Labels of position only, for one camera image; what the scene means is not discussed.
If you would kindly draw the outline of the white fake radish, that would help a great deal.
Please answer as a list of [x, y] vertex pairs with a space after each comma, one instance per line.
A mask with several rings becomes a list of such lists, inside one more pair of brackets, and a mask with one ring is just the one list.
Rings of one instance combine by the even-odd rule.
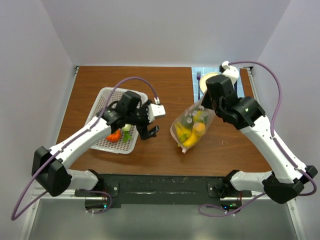
[[125, 124], [124, 127], [122, 127], [124, 143], [127, 143], [129, 140], [132, 139], [132, 136], [130, 134], [131, 127], [132, 127], [131, 124]]

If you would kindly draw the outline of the orange fake fruit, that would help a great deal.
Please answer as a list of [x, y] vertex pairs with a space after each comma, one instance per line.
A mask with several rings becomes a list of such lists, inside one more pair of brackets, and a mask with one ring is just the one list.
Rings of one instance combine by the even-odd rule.
[[114, 133], [110, 134], [105, 139], [109, 142], [116, 143], [121, 139], [121, 131], [117, 129]]

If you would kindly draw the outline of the clear zip top bag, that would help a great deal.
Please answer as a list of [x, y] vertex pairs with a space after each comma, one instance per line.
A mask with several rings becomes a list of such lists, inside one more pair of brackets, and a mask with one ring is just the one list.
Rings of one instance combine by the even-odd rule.
[[216, 114], [210, 107], [205, 107], [205, 97], [178, 116], [170, 127], [170, 134], [182, 153], [193, 148], [207, 133]]

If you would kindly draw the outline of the white perforated plastic basket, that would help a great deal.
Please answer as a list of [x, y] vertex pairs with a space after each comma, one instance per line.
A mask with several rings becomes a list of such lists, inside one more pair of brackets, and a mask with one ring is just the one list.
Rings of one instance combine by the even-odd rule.
[[[106, 103], [106, 100], [108, 99], [110, 93], [112, 92], [112, 87], [104, 87], [102, 88], [92, 107], [91, 110], [88, 114], [88, 117], [86, 119], [85, 124], [87, 124], [88, 122], [90, 122], [92, 120], [92, 118], [94, 116], [97, 115], [97, 113], [103, 108], [103, 106]], [[94, 150], [99, 150], [99, 151], [103, 151], [103, 152], [109, 152], [109, 153], [114, 153], [114, 154], [129, 154], [133, 151], [137, 138], [139, 136], [139, 133], [136, 129], [136, 127], [134, 125], [131, 126], [131, 130], [130, 130], [130, 135], [131, 135], [131, 140], [129, 140], [127, 143], [123, 142], [123, 132], [122, 129], [121, 131], [121, 138], [119, 141], [117, 142], [109, 142], [106, 140], [106, 138], [103, 138], [99, 141], [97, 141], [92, 147], [91, 149]]]

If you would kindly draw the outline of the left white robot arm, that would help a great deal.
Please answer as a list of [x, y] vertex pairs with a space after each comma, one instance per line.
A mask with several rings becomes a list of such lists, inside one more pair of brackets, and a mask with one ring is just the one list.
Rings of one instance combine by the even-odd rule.
[[142, 140], [155, 137], [159, 127], [148, 129], [148, 125], [165, 114], [165, 108], [159, 102], [142, 102], [139, 94], [128, 90], [120, 100], [107, 103], [68, 139], [50, 149], [39, 147], [34, 153], [31, 175], [52, 197], [66, 190], [86, 190], [92, 196], [99, 196], [105, 188], [102, 176], [92, 169], [71, 170], [73, 162], [96, 142], [126, 124], [135, 126]]

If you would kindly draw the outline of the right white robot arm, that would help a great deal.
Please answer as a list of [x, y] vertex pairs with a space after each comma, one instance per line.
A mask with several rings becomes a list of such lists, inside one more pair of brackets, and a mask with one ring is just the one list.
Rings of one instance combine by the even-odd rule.
[[216, 75], [205, 84], [207, 91], [202, 104], [245, 135], [271, 167], [267, 172], [231, 171], [222, 180], [223, 192], [230, 197], [239, 191], [261, 192], [278, 204], [300, 196], [305, 184], [318, 174], [317, 168], [294, 156], [271, 130], [270, 120], [260, 104], [250, 96], [238, 97], [229, 77]]

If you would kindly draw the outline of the yellow fake banana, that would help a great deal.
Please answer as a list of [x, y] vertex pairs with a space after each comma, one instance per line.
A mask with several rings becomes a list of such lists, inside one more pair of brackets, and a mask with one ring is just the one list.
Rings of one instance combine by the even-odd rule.
[[180, 143], [185, 142], [190, 136], [191, 136], [191, 131], [187, 128], [185, 128], [183, 125], [181, 125], [179, 122], [174, 124], [175, 131], [177, 138]]

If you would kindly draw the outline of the yellow orange fake pear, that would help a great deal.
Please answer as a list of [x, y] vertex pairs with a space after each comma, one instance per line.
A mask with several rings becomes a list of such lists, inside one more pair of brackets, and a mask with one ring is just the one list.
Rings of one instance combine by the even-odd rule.
[[195, 122], [192, 127], [192, 133], [197, 137], [201, 137], [206, 133], [206, 125], [202, 122]]

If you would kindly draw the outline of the green fake vegetable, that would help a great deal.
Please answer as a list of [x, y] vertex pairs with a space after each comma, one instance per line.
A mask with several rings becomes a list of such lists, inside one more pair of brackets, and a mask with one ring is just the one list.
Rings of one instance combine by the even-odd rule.
[[194, 125], [194, 121], [193, 121], [193, 118], [191, 116], [187, 116], [187, 117], [184, 117], [180, 123], [182, 124], [182, 126], [184, 126], [185, 128], [192, 128], [193, 125]]

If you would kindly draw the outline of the yellow fake fruit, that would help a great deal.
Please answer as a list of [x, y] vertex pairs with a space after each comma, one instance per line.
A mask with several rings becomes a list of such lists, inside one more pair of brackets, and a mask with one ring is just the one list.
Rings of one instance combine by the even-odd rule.
[[191, 148], [193, 147], [202, 137], [201, 134], [192, 133], [191, 136], [183, 143], [178, 144], [181, 147]]

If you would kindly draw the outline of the cream and blue plate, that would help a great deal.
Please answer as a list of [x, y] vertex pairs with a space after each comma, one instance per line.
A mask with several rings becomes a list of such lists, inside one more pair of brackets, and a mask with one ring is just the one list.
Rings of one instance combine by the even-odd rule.
[[201, 77], [201, 79], [199, 81], [199, 87], [200, 87], [200, 90], [202, 91], [202, 93], [205, 93], [207, 91], [206, 81], [208, 79], [210, 79], [211, 77], [215, 77], [217, 75], [219, 75], [218, 72], [209, 72]]

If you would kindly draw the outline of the purple plastic fork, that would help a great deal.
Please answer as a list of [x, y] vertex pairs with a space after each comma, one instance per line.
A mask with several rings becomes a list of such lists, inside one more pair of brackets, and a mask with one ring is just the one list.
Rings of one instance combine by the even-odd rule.
[[200, 80], [201, 80], [201, 72], [200, 71], [197, 71], [196, 73], [196, 79], [197, 79], [197, 82], [198, 82], [198, 91], [197, 91], [197, 99], [200, 100]]

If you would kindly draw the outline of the blue checkered placemat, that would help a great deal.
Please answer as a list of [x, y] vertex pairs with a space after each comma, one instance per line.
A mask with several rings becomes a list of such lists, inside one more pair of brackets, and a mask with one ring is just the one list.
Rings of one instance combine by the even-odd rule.
[[[218, 67], [192, 67], [192, 87], [193, 87], [193, 102], [196, 103], [200, 98], [203, 97], [206, 91], [205, 80], [209, 77], [221, 74]], [[239, 75], [238, 80], [234, 84], [234, 89], [237, 92], [237, 96], [240, 98], [245, 97], [244, 86], [242, 83], [241, 76]]]

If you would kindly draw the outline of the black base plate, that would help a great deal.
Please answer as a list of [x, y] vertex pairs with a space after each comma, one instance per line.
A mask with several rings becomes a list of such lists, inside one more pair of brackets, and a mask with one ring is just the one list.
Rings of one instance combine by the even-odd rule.
[[221, 177], [178, 175], [102, 174], [101, 190], [111, 196], [76, 190], [76, 197], [85, 197], [87, 209], [112, 208], [122, 205], [221, 205], [225, 210], [237, 209], [242, 198], [251, 191], [227, 189]]

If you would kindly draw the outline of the front aluminium rail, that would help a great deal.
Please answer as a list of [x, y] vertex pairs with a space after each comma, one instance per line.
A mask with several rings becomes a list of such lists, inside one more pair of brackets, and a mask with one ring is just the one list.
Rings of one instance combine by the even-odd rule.
[[[65, 190], [62, 194], [60, 194], [60, 195], [63, 195], [63, 194], [66, 194], [66, 195], [69, 195], [69, 194], [73, 194], [74, 196], [75, 196], [75, 192], [77, 191], [77, 190], [79, 190], [79, 189], [67, 189], [67, 190]], [[110, 200], [111, 199], [111, 196], [110, 195], [108, 195], [108, 193], [107, 192], [104, 192], [104, 191], [95, 191], [95, 190], [82, 190], [81, 189], [81, 191], [85, 191], [85, 192], [88, 192], [88, 193], [93, 193], [93, 192], [97, 192], [98, 194], [101, 194], [101, 195], [103, 195], [103, 196], [107, 196], [107, 198]], [[263, 192], [258, 192], [258, 191], [250, 191], [251, 192], [251, 194], [252, 194], [252, 196], [251, 197], [249, 197], [250, 199], [252, 199], [252, 200], [256, 200], [256, 199], [259, 199], [259, 198], [261, 198], [261, 197], [264, 197], [264, 196], [266, 196], [266, 197], [268, 197], [265, 193], [263, 193]], [[60, 196], [60, 195], [58, 195], [58, 196], [55, 196], [55, 197], [53, 197], [53, 196], [51, 196], [42, 186], [41, 186], [41, 191], [40, 191], [40, 193], [39, 194], [37, 194], [37, 195], [33, 195], [32, 196], [32, 200], [33, 200], [33, 202], [36, 202], [37, 200], [39, 200], [40, 198], [42, 198], [43, 196], [45, 196], [45, 195], [49, 195], [50, 197], [52, 197], [52, 198], [55, 198], [55, 197], [58, 197], [58, 196]]]

